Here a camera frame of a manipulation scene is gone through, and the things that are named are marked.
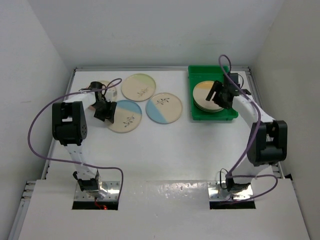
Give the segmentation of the yellow cream plate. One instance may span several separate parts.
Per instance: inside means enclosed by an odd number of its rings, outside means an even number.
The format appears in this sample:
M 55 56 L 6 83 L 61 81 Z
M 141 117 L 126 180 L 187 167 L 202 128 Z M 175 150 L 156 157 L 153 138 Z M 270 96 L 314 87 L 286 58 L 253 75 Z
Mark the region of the yellow cream plate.
M 201 105 L 201 106 L 209 106 L 215 104 L 212 100 L 206 101 L 206 97 L 213 86 L 214 81 L 202 81 L 198 83 L 194 88 L 192 92 L 193 101 L 195 104 Z

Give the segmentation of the blue cream plate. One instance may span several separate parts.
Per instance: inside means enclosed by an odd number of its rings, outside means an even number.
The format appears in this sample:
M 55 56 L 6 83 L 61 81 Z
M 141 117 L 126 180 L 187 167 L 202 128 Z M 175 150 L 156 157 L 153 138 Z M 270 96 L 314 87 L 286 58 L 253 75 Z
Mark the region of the blue cream plate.
M 136 129 L 142 120 L 140 106 L 131 100 L 119 100 L 114 113 L 114 123 L 107 123 L 107 128 L 115 133 L 128 133 Z
M 183 112 L 181 100 L 172 93 L 162 92 L 151 97 L 145 107 L 148 117 L 158 124 L 171 124 Z

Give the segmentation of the pink cream plate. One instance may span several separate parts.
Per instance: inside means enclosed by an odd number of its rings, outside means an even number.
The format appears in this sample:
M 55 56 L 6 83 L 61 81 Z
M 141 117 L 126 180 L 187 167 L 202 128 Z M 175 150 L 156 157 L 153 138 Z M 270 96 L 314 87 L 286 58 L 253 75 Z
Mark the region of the pink cream plate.
M 216 113 L 222 111 L 224 108 L 220 107 L 217 104 L 209 105 L 209 106 L 201 106 L 199 104 L 195 104 L 196 107 L 198 107 L 200 110 L 205 111 L 205 112 L 210 112 L 210 113 Z
M 84 108 L 92 109 L 93 105 L 95 103 L 101 102 L 101 101 L 108 101 L 108 102 L 115 102 L 117 98 L 113 98 L 112 96 L 109 96 L 108 90 L 110 89 L 117 89 L 113 83 L 109 81 L 93 81 L 89 84 L 87 87 L 88 90 L 101 90 L 98 92 L 91 92 L 89 94 L 89 102 L 84 103 Z

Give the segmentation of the pink cream plate front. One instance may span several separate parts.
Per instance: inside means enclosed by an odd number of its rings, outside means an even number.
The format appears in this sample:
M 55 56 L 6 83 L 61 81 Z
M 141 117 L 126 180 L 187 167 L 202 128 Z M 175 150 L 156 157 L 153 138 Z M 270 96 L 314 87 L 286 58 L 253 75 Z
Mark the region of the pink cream plate front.
M 199 104 L 195 104 L 196 107 L 198 107 L 200 110 L 205 111 L 205 112 L 210 112 L 210 113 L 216 113 L 222 111 L 224 108 L 220 107 L 217 104 L 209 105 L 209 106 L 201 106 Z

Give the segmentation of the pale green cream plate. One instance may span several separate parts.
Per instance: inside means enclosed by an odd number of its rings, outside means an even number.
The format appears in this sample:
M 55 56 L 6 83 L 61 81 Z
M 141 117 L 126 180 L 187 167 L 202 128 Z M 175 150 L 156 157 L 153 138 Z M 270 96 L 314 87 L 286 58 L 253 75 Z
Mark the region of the pale green cream plate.
M 224 110 L 224 108 L 219 109 L 205 109 L 205 108 L 198 108 L 200 111 L 206 112 L 206 113 L 218 113 Z

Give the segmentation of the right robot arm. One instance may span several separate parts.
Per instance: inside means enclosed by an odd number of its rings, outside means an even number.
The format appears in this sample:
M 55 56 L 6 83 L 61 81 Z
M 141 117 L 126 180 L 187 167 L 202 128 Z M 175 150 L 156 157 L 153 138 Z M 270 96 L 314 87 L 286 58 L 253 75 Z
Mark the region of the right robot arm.
M 242 90 L 237 75 L 225 73 L 223 82 L 215 82 L 206 101 L 225 109 L 234 109 L 250 127 L 244 152 L 226 172 L 224 190 L 230 194 L 247 189 L 254 179 L 268 178 L 261 172 L 287 157 L 288 125 L 262 110 L 251 93 Z

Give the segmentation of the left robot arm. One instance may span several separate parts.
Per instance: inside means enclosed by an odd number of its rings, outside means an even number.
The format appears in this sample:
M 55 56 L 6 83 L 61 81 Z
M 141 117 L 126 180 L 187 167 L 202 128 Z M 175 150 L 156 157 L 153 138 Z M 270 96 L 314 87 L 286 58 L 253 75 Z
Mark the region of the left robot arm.
M 63 102 L 52 104 L 52 135 L 66 148 L 75 172 L 80 190 L 102 200 L 108 194 L 107 185 L 101 180 L 99 170 L 89 166 L 89 157 L 84 152 L 84 141 L 88 134 L 85 110 L 94 109 L 93 117 L 109 124 L 115 121 L 117 103 L 114 101 L 114 81 L 108 84 L 93 81 L 79 94 Z

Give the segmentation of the green plastic bin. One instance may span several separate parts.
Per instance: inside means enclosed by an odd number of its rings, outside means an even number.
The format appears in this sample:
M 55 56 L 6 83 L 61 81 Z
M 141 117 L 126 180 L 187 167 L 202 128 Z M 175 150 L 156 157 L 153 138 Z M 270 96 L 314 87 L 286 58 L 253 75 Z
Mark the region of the green plastic bin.
M 232 121 L 239 114 L 234 109 L 223 109 L 217 113 L 210 113 L 200 109 L 194 103 L 193 90 L 194 87 L 204 81 L 224 82 L 224 74 L 218 65 L 189 65 L 188 66 L 188 92 L 190 112 L 192 119 L 195 121 Z

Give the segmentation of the green cream plate rear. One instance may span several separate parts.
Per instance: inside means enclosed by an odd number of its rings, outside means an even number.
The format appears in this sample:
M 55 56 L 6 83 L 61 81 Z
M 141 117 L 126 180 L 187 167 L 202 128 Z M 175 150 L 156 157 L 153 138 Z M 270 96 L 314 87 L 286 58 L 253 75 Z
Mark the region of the green cream plate rear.
M 121 92 L 124 97 L 135 102 L 148 100 L 154 95 L 155 91 L 155 80 L 144 73 L 133 74 L 121 84 Z

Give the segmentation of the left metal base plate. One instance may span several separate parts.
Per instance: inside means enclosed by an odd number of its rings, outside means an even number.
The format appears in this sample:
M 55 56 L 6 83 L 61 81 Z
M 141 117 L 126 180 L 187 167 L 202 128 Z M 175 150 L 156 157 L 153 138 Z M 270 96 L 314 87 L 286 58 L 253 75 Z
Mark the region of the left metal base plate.
M 120 186 L 119 181 L 102 181 L 98 190 L 81 191 L 77 184 L 73 200 L 76 202 L 93 202 L 97 198 L 100 202 L 114 202 L 119 199 Z

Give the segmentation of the metal base plate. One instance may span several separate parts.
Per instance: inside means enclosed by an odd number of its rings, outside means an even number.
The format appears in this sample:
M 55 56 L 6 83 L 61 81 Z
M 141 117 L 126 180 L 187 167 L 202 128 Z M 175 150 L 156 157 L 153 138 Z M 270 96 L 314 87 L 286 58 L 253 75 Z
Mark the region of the metal base plate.
M 251 184 L 236 184 L 230 190 L 225 181 L 208 181 L 208 196 L 210 202 L 239 202 L 253 197 Z
M 114 202 L 119 199 L 120 186 L 119 181 L 102 181 L 98 190 L 81 191 L 77 184 L 73 200 L 76 202 L 93 202 L 97 198 L 100 202 Z

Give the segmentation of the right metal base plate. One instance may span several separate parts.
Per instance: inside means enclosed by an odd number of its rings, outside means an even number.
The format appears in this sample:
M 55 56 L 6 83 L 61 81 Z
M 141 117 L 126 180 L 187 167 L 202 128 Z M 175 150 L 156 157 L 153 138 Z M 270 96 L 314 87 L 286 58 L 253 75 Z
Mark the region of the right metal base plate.
M 253 197 L 251 184 L 236 184 L 230 190 L 225 181 L 208 181 L 208 196 L 210 202 L 239 202 Z

